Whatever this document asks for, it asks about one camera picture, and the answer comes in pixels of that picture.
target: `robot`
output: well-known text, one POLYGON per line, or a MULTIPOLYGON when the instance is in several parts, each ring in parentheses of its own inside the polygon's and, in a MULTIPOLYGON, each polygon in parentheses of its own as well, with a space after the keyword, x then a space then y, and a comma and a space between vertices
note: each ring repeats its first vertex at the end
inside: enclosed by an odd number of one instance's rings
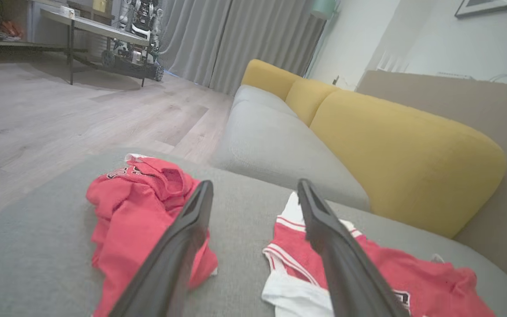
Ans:
POLYGON ((163 10, 158 3, 159 0, 122 0, 119 29, 145 38, 150 44, 144 57, 143 47, 115 38, 113 50, 105 50, 101 54, 103 66, 137 71, 145 64, 147 78, 162 80, 164 70, 158 62, 158 56, 163 10), (152 63, 148 61, 149 55, 152 56, 152 63))

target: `wheel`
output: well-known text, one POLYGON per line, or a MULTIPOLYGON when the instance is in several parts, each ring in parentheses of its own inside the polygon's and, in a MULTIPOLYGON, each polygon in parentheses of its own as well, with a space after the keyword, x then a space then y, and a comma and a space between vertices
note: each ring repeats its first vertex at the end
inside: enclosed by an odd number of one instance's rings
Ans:
POLYGON ((155 81, 162 81, 162 78, 163 78, 163 66, 161 66, 159 64, 155 64, 154 68, 155 68, 154 80, 155 81))
POLYGON ((101 53, 101 62, 104 67, 113 68, 114 67, 115 56, 113 51, 105 50, 101 53))

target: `green lamp shade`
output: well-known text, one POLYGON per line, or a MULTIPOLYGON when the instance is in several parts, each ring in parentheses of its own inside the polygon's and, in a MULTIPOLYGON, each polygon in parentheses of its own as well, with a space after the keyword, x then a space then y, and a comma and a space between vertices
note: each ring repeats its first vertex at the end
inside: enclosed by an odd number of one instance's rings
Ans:
POLYGON ((316 18, 329 20, 334 14, 336 8, 336 0, 314 0, 312 11, 310 12, 316 18))

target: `clothing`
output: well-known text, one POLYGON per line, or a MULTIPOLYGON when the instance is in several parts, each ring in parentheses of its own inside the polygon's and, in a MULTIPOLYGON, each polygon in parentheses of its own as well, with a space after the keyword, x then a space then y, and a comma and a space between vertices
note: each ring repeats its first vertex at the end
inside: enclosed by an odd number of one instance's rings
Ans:
MULTIPOLYGON (((91 237, 97 245, 92 264, 105 275, 94 317, 104 317, 113 309, 199 184, 177 165, 157 158, 129 154, 125 161, 127 167, 101 175, 86 194, 97 215, 91 237)), ((207 233, 193 261, 191 288, 216 272, 217 257, 208 243, 207 233)))
MULTIPOLYGON (((471 269, 455 269, 450 263, 422 261, 402 251, 380 247, 352 223, 342 223, 412 316, 494 316, 476 293, 477 277, 471 269)), ((305 235, 298 197, 292 193, 283 213, 277 217, 273 241, 263 250, 272 273, 262 299, 276 305, 278 317, 308 316, 305 312, 309 303, 313 309, 318 307, 322 315, 327 315, 326 311, 333 315, 331 306, 322 301, 322 297, 329 297, 322 258, 312 250, 305 235), (291 288, 292 283, 296 283, 297 292, 282 291, 291 288)))

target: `crumpled red clothing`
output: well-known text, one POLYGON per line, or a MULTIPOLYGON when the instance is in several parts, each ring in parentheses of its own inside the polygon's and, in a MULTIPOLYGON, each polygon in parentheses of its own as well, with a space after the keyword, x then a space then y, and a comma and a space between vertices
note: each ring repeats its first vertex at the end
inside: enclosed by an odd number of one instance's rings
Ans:
MULTIPOLYGON (((125 161, 127 167, 101 175, 86 194, 98 219, 91 237, 97 245, 92 265, 105 274, 94 317, 105 317, 113 309, 199 184, 170 162, 137 154, 127 155, 125 161)), ((217 256, 208 243, 209 235, 195 255, 190 288, 217 269, 217 256)))

